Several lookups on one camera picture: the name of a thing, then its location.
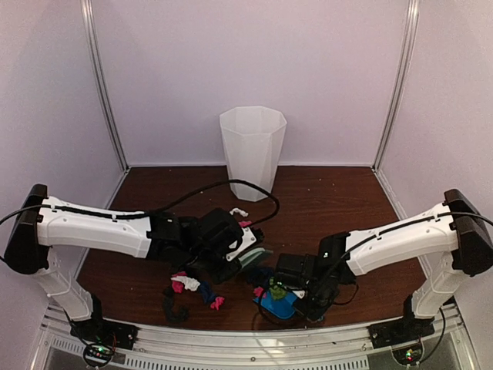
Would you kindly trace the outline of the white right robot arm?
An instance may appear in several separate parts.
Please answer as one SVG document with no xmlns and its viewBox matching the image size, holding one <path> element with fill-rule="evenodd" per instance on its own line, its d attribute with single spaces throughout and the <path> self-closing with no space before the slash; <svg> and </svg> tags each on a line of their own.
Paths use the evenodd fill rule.
<svg viewBox="0 0 493 370">
<path fill-rule="evenodd" d="M 381 267 L 426 254 L 441 259 L 427 280 L 404 303 L 395 334 L 411 340 L 467 278 L 492 267 L 492 222 L 457 189 L 444 201 L 414 217 L 382 227 L 332 234 L 316 255 L 281 254 L 273 282 L 302 297 L 293 309 L 315 321 L 330 308 L 342 285 Z"/>
</svg>

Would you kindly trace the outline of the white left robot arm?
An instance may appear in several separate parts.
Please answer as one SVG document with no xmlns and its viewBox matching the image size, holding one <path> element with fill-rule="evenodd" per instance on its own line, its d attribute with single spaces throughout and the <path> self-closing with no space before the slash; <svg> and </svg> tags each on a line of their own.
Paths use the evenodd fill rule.
<svg viewBox="0 0 493 370">
<path fill-rule="evenodd" d="M 165 261 L 205 270 L 217 282 L 243 266 L 240 255 L 257 241 L 227 210 L 202 217 L 177 217 L 168 208 L 122 212 L 83 207 L 48 195 L 36 184 L 23 207 L 11 213 L 15 223 L 4 262 L 15 272 L 33 276 L 69 319 L 94 342 L 111 334 L 100 314 L 100 301 L 74 282 L 58 259 L 56 246 L 85 247 Z"/>
</svg>

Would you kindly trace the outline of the blue plastic dustpan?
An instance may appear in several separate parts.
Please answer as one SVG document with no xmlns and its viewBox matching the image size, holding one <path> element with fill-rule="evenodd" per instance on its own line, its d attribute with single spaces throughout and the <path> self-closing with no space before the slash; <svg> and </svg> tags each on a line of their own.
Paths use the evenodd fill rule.
<svg viewBox="0 0 493 370">
<path fill-rule="evenodd" d="M 287 292 L 286 295 L 278 300 L 273 298 L 273 295 L 267 291 L 263 294 L 261 306 L 263 313 L 269 313 L 280 320 L 291 319 L 296 310 L 293 308 L 293 303 L 304 297 L 304 291 Z"/>
</svg>

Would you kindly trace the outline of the mint green hand brush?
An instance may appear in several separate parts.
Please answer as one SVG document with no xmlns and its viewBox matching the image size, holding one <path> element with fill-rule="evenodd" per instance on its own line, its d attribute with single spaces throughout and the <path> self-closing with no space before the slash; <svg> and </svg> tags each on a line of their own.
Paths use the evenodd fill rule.
<svg viewBox="0 0 493 370">
<path fill-rule="evenodd" d="M 265 261 L 273 254 L 272 250 L 264 247 L 255 247 L 241 254 L 238 259 L 243 270 L 256 267 L 259 263 Z"/>
</svg>

